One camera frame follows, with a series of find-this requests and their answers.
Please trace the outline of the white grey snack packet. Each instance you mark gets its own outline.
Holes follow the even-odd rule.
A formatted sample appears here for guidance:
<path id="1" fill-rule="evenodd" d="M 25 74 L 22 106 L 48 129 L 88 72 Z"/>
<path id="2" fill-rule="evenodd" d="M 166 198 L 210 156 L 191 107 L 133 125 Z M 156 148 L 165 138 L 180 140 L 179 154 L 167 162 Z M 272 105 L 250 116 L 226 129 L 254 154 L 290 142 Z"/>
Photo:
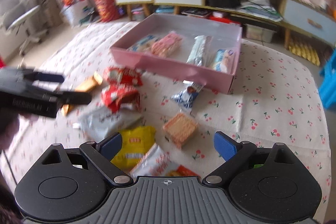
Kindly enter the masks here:
<path id="1" fill-rule="evenodd" d="M 109 108 L 101 106 L 83 114 L 77 123 L 79 129 L 88 135 L 89 140 L 98 143 L 112 133 L 132 126 L 141 118 L 142 115 L 137 111 L 121 109 L 113 113 Z"/>

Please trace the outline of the yellow snack packet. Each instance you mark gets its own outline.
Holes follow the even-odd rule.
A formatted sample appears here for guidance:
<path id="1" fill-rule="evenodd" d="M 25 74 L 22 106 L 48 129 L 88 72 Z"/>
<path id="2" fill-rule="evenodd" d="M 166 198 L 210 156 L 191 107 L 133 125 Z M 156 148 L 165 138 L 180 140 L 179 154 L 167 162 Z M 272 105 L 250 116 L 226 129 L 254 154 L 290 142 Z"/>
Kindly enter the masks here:
<path id="1" fill-rule="evenodd" d="M 154 145 L 155 133 L 153 126 L 122 130 L 122 147 L 110 162 L 121 170 L 131 170 Z"/>

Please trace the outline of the gold wafer bar packet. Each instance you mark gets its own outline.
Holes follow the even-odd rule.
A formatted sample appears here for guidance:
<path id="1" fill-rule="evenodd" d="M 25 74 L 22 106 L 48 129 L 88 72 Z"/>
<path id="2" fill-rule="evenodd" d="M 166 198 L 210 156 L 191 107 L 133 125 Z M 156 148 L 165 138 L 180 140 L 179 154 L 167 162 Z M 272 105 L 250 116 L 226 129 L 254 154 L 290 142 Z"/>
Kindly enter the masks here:
<path id="1" fill-rule="evenodd" d="M 92 76 L 88 77 L 82 82 L 75 90 L 77 92 L 92 92 L 103 83 L 103 77 L 96 71 Z M 76 106 L 64 105 L 61 112 L 64 116 L 67 116 Z"/>

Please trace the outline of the white orange biscuit packet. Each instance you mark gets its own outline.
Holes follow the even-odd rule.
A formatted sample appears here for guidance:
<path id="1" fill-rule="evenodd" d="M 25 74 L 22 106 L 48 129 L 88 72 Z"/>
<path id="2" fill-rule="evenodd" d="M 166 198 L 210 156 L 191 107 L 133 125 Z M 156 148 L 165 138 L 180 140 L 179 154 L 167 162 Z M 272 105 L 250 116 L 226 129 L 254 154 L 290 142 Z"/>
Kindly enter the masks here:
<path id="1" fill-rule="evenodd" d="M 173 161 L 168 152 L 154 143 L 138 164 L 130 171 L 132 178 L 154 177 L 199 177 L 198 174 Z"/>

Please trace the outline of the red snack packet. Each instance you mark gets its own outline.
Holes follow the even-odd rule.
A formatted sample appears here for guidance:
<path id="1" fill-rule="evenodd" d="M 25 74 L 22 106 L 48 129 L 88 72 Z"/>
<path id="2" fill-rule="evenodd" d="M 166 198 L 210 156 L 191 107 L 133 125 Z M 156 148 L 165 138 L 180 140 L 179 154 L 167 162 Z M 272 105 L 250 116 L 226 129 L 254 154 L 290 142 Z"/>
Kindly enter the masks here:
<path id="1" fill-rule="evenodd" d="M 127 67 L 108 67 L 103 73 L 104 79 L 115 85 L 142 86 L 141 75 Z"/>
<path id="2" fill-rule="evenodd" d="M 130 107 L 135 110 L 140 108 L 139 91 L 130 85 L 111 84 L 101 91 L 101 99 L 113 113 L 118 112 L 122 107 Z"/>

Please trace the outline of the clear packet orange crackers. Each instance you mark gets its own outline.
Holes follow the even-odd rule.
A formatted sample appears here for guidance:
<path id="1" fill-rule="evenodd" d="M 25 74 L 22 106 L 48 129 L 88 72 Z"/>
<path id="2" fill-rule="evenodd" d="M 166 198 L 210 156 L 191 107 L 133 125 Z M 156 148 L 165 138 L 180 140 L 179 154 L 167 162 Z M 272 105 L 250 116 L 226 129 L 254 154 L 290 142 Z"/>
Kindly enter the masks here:
<path id="1" fill-rule="evenodd" d="M 198 130 L 198 123 L 190 115 L 180 112 L 168 120 L 162 129 L 169 141 L 182 149 Z"/>

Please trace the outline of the blue white candy packet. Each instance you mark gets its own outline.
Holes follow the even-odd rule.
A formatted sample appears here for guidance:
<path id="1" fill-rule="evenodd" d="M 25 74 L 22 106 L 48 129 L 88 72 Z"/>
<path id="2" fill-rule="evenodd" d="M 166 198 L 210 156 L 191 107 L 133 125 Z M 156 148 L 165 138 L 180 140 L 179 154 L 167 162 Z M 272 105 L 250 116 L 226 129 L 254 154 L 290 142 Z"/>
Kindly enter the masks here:
<path id="1" fill-rule="evenodd" d="M 185 88 L 179 93 L 170 97 L 170 100 L 175 102 L 181 110 L 190 113 L 193 110 L 193 105 L 204 85 L 197 84 L 191 81 L 184 81 Z"/>

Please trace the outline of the cherry print table cloth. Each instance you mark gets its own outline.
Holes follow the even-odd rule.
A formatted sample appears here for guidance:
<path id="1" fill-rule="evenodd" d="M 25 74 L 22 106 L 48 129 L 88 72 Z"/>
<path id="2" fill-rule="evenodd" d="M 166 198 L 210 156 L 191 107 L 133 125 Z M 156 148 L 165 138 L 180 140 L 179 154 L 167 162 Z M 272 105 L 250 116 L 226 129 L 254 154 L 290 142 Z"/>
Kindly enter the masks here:
<path id="1" fill-rule="evenodd" d="M 62 88 L 94 80 L 92 102 L 64 107 L 55 119 L 21 120 L 18 135 L 1 156 L 11 189 L 52 144 L 75 148 L 119 131 L 123 147 L 109 162 L 131 175 L 203 177 L 223 163 L 214 148 L 222 131 L 259 148 L 285 143 L 318 181 L 322 199 L 315 219 L 325 219 L 331 187 L 331 150 L 325 113 L 309 69 L 270 48 L 242 41 L 228 94 L 154 73 L 122 69 L 111 46 L 133 23 L 98 24 L 75 38 L 41 67 L 65 75 Z M 141 86 L 118 84 L 116 73 Z"/>

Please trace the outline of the grey office chair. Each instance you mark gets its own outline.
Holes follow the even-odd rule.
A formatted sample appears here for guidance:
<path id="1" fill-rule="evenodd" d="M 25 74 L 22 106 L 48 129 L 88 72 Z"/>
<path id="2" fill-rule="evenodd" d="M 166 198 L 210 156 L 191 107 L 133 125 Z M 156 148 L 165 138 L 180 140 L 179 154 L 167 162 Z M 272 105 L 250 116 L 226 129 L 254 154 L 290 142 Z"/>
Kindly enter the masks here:
<path id="1" fill-rule="evenodd" d="M 21 27 L 25 28 L 26 39 L 19 47 L 19 55 L 22 57 L 26 55 L 26 49 L 30 44 L 41 44 L 42 37 L 50 32 L 48 28 L 43 28 L 35 34 L 31 34 L 30 28 L 26 24 L 41 10 L 40 5 L 27 9 L 21 0 L 1 0 L 1 28 L 4 28 L 6 32 L 15 32 L 16 35 Z"/>

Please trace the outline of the white blue biscuit packet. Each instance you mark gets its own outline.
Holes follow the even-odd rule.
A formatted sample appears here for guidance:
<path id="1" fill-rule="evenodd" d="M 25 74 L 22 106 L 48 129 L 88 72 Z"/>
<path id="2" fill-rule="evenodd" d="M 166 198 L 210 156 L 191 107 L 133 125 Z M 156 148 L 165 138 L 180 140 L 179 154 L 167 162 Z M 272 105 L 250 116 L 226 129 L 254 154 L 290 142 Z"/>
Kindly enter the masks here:
<path id="1" fill-rule="evenodd" d="M 215 54 L 215 57 L 210 65 L 210 68 L 218 72 L 231 74 L 234 65 L 234 60 L 235 60 L 234 50 L 219 49 Z"/>

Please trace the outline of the pale blue snack packet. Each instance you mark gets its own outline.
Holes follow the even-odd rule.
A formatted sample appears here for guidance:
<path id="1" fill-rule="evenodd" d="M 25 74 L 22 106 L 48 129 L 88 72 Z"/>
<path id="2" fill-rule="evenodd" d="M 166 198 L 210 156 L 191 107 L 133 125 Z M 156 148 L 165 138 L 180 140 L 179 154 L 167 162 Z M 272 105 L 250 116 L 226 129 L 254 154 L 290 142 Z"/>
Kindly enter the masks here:
<path id="1" fill-rule="evenodd" d="M 127 50 L 131 52 L 146 52 L 149 51 L 151 46 L 157 41 L 159 41 L 159 37 L 154 35 L 147 35 L 130 46 Z"/>

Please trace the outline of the pink wafer packet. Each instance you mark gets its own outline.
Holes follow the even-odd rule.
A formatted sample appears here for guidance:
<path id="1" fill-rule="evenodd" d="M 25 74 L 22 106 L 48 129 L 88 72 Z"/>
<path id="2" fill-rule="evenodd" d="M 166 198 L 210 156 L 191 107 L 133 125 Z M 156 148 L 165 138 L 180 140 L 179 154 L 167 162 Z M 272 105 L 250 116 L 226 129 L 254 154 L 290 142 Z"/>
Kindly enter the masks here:
<path id="1" fill-rule="evenodd" d="M 151 46 L 151 53 L 158 57 L 167 57 L 177 50 L 182 42 L 182 37 L 174 31 L 155 42 Z"/>

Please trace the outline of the blue plastic stool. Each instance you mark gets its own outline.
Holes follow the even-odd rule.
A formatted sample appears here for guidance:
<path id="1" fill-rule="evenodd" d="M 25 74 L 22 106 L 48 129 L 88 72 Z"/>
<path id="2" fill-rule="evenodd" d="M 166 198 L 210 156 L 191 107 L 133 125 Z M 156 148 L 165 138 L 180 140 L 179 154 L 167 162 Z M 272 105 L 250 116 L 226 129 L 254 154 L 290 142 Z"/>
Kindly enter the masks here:
<path id="1" fill-rule="evenodd" d="M 335 51 L 333 51 L 333 54 L 326 62 L 319 75 L 323 77 L 323 82 L 318 88 L 323 107 L 326 109 L 335 109 Z"/>

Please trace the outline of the clear plastic storage bin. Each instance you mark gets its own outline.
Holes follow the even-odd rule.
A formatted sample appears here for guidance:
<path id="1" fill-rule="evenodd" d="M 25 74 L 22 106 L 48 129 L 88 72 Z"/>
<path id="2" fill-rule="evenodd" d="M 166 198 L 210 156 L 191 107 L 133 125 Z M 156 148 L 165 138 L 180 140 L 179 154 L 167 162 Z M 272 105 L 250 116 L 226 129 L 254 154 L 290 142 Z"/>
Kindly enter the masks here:
<path id="1" fill-rule="evenodd" d="M 276 31 L 246 24 L 246 37 L 260 42 L 270 43 Z"/>

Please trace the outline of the yellow egg tray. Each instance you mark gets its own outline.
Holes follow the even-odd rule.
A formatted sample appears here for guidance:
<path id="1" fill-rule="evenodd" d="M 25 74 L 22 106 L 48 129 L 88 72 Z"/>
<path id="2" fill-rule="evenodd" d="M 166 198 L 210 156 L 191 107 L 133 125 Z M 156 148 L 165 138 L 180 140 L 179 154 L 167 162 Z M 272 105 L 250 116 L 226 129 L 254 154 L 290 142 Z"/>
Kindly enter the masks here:
<path id="1" fill-rule="evenodd" d="M 299 37 L 290 38 L 288 49 L 292 54 L 302 57 L 318 67 L 321 65 L 317 51 Z"/>

